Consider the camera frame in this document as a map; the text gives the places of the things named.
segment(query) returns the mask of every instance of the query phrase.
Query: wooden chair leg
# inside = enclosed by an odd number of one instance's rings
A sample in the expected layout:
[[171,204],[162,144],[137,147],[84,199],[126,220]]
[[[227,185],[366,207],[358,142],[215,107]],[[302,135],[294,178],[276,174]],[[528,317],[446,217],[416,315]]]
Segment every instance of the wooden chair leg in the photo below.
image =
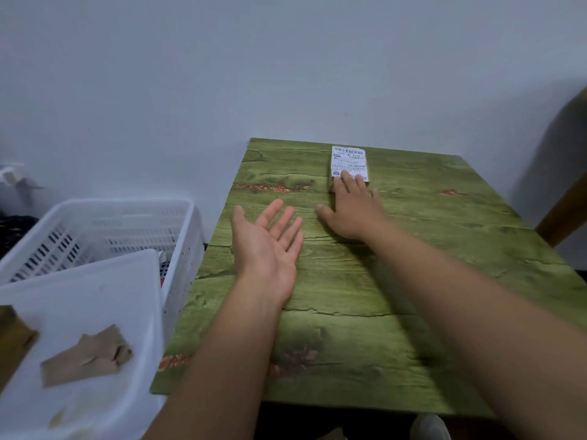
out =
[[587,173],[576,181],[536,227],[536,232],[556,247],[587,221]]

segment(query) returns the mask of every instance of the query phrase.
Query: person's right arm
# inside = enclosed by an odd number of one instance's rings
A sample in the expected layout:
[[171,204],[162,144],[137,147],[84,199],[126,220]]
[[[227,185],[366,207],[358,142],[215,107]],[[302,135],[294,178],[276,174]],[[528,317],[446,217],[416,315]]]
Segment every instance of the person's right arm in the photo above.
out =
[[343,179],[336,212],[317,214],[385,261],[495,414],[520,438],[587,439],[587,335],[405,232],[360,176]]

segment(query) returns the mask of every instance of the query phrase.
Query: green wooden table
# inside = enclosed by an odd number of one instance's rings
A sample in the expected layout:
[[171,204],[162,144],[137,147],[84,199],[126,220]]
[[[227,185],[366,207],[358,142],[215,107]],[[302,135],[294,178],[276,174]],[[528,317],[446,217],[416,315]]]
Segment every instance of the green wooden table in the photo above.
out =
[[[282,198],[304,217],[305,241],[274,348],[279,374],[268,377],[265,399],[491,416],[370,250],[317,221],[314,206],[332,203],[330,148],[250,141],[151,392],[168,394],[178,385],[232,284],[234,205],[252,219]],[[583,280],[462,158],[365,150],[371,187],[406,229],[587,327]]]

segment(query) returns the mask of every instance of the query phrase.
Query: white shoe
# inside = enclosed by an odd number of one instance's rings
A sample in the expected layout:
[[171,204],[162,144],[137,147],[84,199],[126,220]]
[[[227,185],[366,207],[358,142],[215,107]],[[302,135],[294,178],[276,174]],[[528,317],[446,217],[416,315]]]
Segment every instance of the white shoe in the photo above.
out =
[[438,415],[420,414],[410,428],[410,440],[450,440],[450,434]]

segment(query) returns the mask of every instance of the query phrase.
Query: dark floor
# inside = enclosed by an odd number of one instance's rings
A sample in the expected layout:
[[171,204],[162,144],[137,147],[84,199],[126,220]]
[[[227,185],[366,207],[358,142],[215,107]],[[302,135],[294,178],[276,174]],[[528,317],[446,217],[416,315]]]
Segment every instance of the dark floor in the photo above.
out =
[[[315,440],[342,427],[349,440],[408,439],[415,414],[370,409],[319,408],[264,402],[255,440]],[[514,439],[491,420],[443,417],[453,440]]]

